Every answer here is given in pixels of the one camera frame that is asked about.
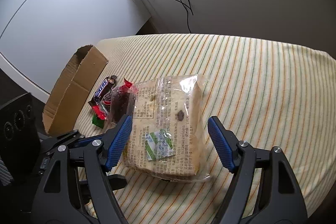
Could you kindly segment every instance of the sticker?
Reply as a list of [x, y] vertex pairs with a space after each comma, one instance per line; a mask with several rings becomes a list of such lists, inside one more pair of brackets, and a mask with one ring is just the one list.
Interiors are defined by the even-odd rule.
[[157, 160], [175, 155], [171, 135], [164, 129], [146, 133], [146, 151], [148, 160]]

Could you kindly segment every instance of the snickers wrapper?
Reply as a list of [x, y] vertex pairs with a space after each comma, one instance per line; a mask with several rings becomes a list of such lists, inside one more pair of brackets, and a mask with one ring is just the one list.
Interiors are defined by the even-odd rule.
[[116, 75], [106, 77], [94, 93], [92, 99], [88, 102], [89, 105], [91, 107], [96, 106], [103, 99], [104, 95], [115, 87], [116, 80]]

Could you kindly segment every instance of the dark brown snack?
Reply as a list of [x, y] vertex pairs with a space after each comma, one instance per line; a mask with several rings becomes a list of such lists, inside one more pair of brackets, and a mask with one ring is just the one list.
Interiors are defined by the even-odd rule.
[[177, 116], [177, 119], [178, 119], [179, 121], [182, 121], [182, 120], [184, 119], [184, 112], [183, 112], [182, 110], [180, 110], [180, 111], [176, 114], [176, 116]]
[[106, 77], [103, 82], [101, 82], [99, 88], [94, 93], [89, 105], [91, 107], [98, 105], [98, 103], [103, 99], [104, 95], [109, 92], [116, 85], [117, 76], [111, 75]]

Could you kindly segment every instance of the white edge trim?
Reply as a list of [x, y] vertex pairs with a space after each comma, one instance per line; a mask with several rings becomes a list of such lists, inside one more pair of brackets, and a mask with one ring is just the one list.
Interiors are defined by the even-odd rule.
[[34, 97], [46, 103], [49, 93], [45, 92], [39, 86], [30, 81], [21, 72], [19, 72], [0, 52], [0, 68], [20, 87], [30, 92]]

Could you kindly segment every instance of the black speaker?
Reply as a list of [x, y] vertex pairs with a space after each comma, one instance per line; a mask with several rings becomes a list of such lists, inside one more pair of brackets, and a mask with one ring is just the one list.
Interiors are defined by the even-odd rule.
[[32, 95], [26, 93], [0, 107], [0, 158], [19, 183], [31, 173], [39, 152]]

